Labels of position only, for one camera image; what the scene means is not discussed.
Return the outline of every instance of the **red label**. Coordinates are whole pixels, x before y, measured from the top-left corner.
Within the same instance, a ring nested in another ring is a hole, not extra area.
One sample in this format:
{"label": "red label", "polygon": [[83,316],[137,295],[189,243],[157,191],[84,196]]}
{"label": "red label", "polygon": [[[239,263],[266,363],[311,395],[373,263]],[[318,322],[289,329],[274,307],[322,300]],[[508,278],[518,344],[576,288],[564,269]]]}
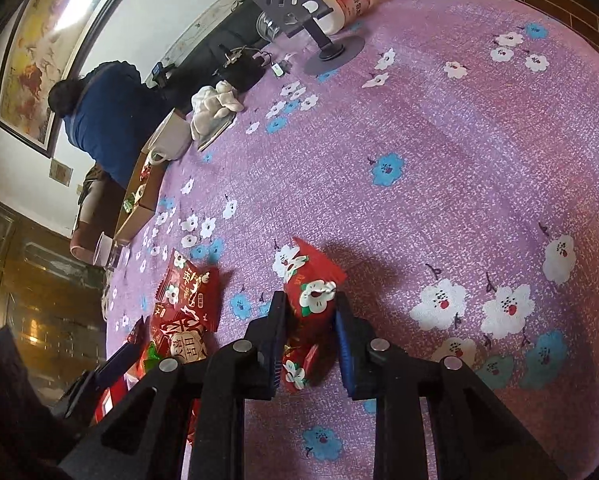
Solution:
{"label": "red label", "polygon": [[342,7],[344,16],[344,26],[353,23],[358,16],[361,16],[371,8],[371,0],[336,0]]}

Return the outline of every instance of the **blue shirt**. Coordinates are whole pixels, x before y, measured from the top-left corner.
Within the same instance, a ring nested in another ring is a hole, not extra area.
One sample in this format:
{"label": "blue shirt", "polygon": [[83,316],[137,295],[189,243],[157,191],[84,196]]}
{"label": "blue shirt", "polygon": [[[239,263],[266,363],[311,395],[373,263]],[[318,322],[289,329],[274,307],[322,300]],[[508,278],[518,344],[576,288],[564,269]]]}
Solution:
{"label": "blue shirt", "polygon": [[101,64],[84,82],[75,114],[64,117],[68,140],[126,188],[142,147],[172,107],[125,61]]}

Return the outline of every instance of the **purple tablecloth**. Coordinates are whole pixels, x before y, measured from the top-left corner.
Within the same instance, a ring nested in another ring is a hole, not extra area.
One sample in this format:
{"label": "purple tablecloth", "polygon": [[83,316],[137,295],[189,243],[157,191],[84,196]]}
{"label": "purple tablecloth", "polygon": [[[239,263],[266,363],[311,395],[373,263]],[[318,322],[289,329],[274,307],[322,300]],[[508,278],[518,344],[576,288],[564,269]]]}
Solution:
{"label": "purple tablecloth", "polygon": [[[345,269],[378,334],[462,355],[582,478],[599,462],[599,55],[512,0],[383,0],[351,29],[367,40],[353,62],[309,77],[302,49],[168,168],[113,277],[109,355],[173,248],[218,262],[217,340],[240,338],[297,235]],[[338,370],[247,402],[246,478],[371,478],[373,409]]]}

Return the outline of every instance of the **stand base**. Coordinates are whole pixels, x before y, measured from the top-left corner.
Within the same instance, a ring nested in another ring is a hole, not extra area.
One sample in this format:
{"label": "stand base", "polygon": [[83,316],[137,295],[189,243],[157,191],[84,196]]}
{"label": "stand base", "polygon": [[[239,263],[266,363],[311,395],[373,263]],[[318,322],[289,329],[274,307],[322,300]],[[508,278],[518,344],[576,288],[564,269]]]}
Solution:
{"label": "stand base", "polygon": [[348,63],[364,49],[366,40],[360,36],[347,36],[334,42],[336,45],[341,44],[344,47],[342,54],[331,59],[322,59],[321,52],[312,56],[304,65],[304,73],[306,75],[320,75],[324,72],[330,72],[336,68]]}

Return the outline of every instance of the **person's black hair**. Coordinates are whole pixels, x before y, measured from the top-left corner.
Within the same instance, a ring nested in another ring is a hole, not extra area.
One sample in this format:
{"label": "person's black hair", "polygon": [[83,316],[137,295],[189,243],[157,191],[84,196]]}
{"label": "person's black hair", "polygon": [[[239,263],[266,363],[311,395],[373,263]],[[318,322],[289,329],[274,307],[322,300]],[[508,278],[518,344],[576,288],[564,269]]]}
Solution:
{"label": "person's black hair", "polygon": [[63,79],[53,85],[49,92],[49,107],[60,118],[73,115],[84,91],[81,79]]}

